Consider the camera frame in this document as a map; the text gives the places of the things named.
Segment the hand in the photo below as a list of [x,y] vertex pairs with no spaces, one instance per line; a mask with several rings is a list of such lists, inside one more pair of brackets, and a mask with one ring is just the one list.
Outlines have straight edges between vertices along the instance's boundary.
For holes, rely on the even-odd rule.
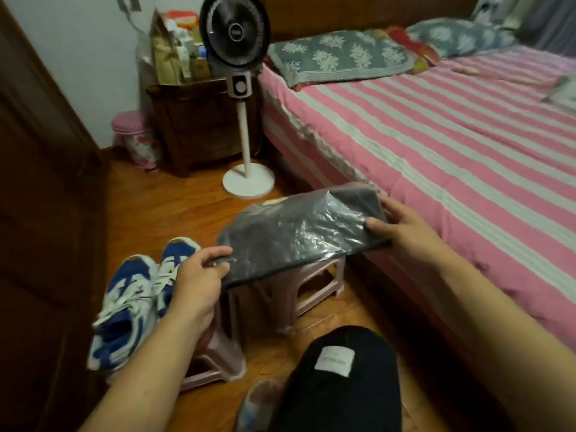
[[381,194],[378,198],[389,212],[390,223],[370,217],[366,219],[366,226],[377,235],[391,239],[392,249],[401,260],[408,257],[438,268],[443,262],[457,256],[416,211],[387,195]]
[[168,315],[189,319],[192,324],[198,324],[200,333],[205,331],[212,322],[214,305],[220,298],[221,280],[230,270],[228,262],[210,267],[210,261],[231,253],[231,247],[208,247],[182,262],[178,267]]

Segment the curtain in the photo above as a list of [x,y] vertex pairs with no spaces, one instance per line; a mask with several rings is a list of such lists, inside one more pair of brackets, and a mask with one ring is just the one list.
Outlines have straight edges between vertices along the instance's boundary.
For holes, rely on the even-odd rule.
[[576,56],[576,0],[536,0],[517,36],[537,50]]

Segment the pant leg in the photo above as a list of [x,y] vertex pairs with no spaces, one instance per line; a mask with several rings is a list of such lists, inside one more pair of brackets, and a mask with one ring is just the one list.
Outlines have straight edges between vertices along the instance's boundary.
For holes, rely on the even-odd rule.
[[[327,346],[354,351],[348,377],[315,369]],[[344,361],[336,363],[338,372],[346,373],[349,353],[345,351]],[[290,375],[269,430],[400,432],[400,387],[393,349],[370,329],[358,326],[340,327],[314,340]]]

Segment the standing fan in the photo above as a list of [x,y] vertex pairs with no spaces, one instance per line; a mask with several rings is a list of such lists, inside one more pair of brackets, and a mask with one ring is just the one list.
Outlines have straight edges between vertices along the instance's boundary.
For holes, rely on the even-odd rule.
[[224,175],[224,189],[243,199],[262,197],[274,187],[274,174],[250,161],[246,99],[252,95],[250,70],[262,63],[270,44],[268,16],[260,0],[205,0],[200,34],[208,57],[227,70],[228,95],[237,100],[244,163]]

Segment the pink trash can lid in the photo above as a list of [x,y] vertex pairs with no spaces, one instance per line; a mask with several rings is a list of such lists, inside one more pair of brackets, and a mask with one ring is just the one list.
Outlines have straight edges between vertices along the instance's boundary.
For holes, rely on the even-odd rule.
[[139,110],[119,113],[112,121],[112,128],[119,133],[137,133],[144,130],[144,118]]

